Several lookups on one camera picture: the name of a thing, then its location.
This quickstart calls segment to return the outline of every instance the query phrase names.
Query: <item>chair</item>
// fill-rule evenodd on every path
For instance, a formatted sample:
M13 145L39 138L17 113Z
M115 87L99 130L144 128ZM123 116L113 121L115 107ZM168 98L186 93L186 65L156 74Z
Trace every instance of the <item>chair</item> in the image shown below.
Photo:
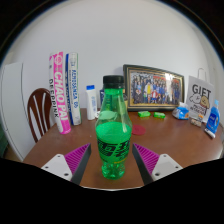
M34 118L36 120L40 135L43 136L47 132L47 130L50 129L50 119L49 119L50 109L51 109L50 92L44 88L36 89L30 95L27 104L29 125L35 142L38 142L38 139L34 131L30 110L33 111Z

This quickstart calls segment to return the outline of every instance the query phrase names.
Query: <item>bottle label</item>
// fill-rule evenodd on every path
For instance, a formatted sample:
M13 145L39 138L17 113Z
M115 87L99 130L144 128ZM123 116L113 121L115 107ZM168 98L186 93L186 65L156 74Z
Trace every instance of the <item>bottle label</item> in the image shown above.
M209 124L211 125L215 125L215 120L216 120L216 116L215 114L211 114L210 117L209 117Z
M109 144L97 139L100 158L108 163L123 162L128 155L130 139L120 144Z

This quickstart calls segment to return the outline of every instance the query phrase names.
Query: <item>green plastic bottle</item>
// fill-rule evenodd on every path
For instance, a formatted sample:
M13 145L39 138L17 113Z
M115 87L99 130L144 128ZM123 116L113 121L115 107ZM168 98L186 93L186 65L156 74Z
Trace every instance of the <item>green plastic bottle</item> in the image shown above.
M105 95L95 128L102 174L116 180L125 173L132 123L123 99L124 77L104 76L103 84Z

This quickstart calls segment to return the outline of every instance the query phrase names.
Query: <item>picture frame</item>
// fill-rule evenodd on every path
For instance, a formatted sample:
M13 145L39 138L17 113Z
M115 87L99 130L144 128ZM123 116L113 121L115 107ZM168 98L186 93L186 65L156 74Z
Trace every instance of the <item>picture frame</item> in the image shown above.
M138 65L123 65L128 111L171 111L184 102L184 76Z

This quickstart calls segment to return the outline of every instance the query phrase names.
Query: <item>product box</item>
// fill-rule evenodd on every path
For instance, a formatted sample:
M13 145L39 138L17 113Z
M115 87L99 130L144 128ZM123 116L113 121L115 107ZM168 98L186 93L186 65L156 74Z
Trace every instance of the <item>product box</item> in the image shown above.
M65 67L67 105L72 125L81 124L81 113L78 94L78 54L66 54Z

